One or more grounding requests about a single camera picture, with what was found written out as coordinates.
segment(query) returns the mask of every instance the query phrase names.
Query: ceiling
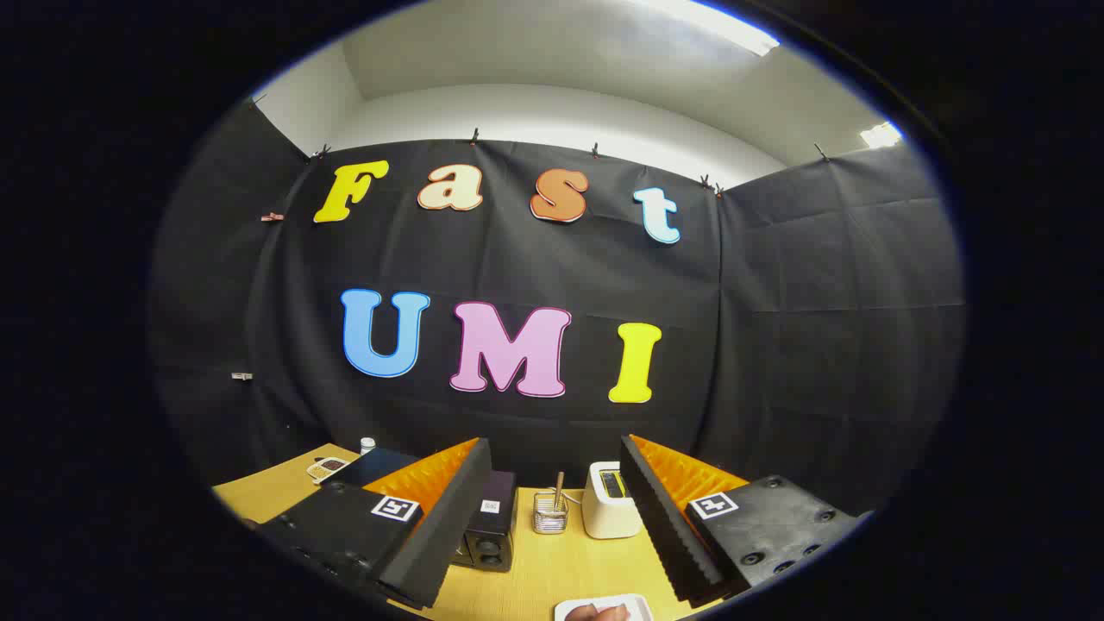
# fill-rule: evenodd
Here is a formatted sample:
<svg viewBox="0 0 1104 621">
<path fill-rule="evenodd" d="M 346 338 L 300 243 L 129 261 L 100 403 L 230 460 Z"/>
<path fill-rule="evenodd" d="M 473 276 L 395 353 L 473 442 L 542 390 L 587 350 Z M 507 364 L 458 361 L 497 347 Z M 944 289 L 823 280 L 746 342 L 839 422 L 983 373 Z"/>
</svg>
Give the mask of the ceiling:
<svg viewBox="0 0 1104 621">
<path fill-rule="evenodd" d="M 365 99 L 459 84 L 541 84 L 704 123 L 786 166 L 866 148 L 884 120 L 785 46 L 760 57 L 627 0 L 433 0 L 344 39 Z"/>
</svg>

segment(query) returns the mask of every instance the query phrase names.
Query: light blue letter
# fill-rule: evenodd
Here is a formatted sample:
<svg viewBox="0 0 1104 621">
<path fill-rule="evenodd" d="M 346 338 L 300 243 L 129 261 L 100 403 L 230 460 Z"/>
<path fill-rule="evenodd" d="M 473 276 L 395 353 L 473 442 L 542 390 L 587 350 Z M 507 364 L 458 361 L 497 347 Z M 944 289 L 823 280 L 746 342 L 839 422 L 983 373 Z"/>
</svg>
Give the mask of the light blue letter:
<svg viewBox="0 0 1104 621">
<path fill-rule="evenodd" d="M 633 198 L 644 203 L 644 230 L 651 239 L 665 244 L 679 241 L 679 230 L 667 225 L 667 212 L 675 213 L 679 208 L 675 201 L 664 198 L 664 190 L 648 188 L 633 192 Z"/>
<path fill-rule="evenodd" d="M 383 302 L 379 293 L 351 288 L 341 294 L 346 307 L 346 358 L 362 373 L 373 377 L 399 377 L 417 362 L 418 326 L 422 310 L 429 306 L 429 296 L 402 292 L 391 297 L 399 309 L 399 344 L 391 356 L 380 356 L 372 349 L 372 310 Z"/>
</svg>

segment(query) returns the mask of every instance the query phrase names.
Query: pink letter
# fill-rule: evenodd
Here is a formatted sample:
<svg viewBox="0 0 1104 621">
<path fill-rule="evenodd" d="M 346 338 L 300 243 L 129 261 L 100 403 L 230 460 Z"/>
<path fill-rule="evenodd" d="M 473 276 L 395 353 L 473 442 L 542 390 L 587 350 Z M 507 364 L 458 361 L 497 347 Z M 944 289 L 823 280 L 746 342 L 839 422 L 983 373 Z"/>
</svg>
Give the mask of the pink letter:
<svg viewBox="0 0 1104 621">
<path fill-rule="evenodd" d="M 486 302 L 461 302 L 456 316 L 464 324 L 460 337 L 460 369 L 448 385 L 465 392 L 487 388 L 479 361 L 495 380 L 495 388 L 505 392 L 521 364 L 526 377 L 518 382 L 518 392 L 528 397 L 560 397 L 565 389 L 560 381 L 560 341 L 571 324 L 571 313 L 560 308 L 538 308 L 529 314 L 518 337 L 510 340 L 498 310 Z"/>
</svg>

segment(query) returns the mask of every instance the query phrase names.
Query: black fabric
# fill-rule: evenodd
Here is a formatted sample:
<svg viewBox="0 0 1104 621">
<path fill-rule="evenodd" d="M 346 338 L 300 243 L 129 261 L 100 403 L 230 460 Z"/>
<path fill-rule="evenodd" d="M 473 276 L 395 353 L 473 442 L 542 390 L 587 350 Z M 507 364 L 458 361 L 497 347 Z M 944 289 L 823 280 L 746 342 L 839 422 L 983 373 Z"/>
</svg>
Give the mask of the black fabric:
<svg viewBox="0 0 1104 621">
<path fill-rule="evenodd" d="M 721 322 L 697 454 L 779 474 L 845 512 L 917 463 L 964 338 L 947 206 L 910 149 L 866 150 L 723 192 Z"/>
<path fill-rule="evenodd" d="M 255 107 L 232 109 L 180 179 L 150 274 L 149 347 L 166 411 L 209 485 L 317 444 L 257 415 L 245 309 L 257 257 L 306 157 Z"/>
<path fill-rule="evenodd" d="M 333 170 L 385 159 L 390 171 L 339 222 L 312 222 Z M 469 164 L 482 171 L 484 201 L 471 211 L 426 210 L 418 191 L 429 171 Z M 716 343 L 719 239 L 715 198 L 696 182 L 585 151 L 519 144 L 427 140 L 327 154 L 290 198 L 258 265 L 250 308 L 251 350 L 263 415 L 325 430 L 355 450 L 361 436 L 425 455 L 474 435 L 490 440 L 493 467 L 518 473 L 523 486 L 550 485 L 558 470 L 581 487 L 591 462 L 617 452 L 637 433 L 690 451 L 705 411 Z M 550 168 L 583 171 L 586 213 L 570 224 L 535 219 L 529 209 L 537 177 Z M 660 187 L 678 204 L 671 224 L 682 241 L 665 245 L 643 227 L 636 190 Z M 361 373 L 342 348 L 341 293 L 383 296 L 372 345 L 389 354 L 396 340 L 396 292 L 428 295 L 416 365 L 396 378 Z M 459 302 L 496 306 L 513 337 L 537 307 L 571 313 L 563 335 L 559 398 L 460 392 Z M 612 403 L 626 322 L 658 326 L 647 403 Z"/>
</svg>

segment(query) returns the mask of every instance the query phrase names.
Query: black speaker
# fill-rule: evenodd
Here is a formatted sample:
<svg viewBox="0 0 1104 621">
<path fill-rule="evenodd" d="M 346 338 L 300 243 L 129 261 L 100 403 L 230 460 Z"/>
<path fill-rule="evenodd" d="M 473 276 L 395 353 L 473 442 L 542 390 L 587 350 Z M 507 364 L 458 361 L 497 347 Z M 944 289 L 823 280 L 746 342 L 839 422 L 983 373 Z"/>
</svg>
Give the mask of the black speaker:
<svg viewBox="0 0 1104 621">
<path fill-rule="evenodd" d="M 487 571 L 509 571 L 513 564 L 513 525 L 517 476 L 490 471 L 479 507 L 456 546 L 453 565 Z"/>
</svg>

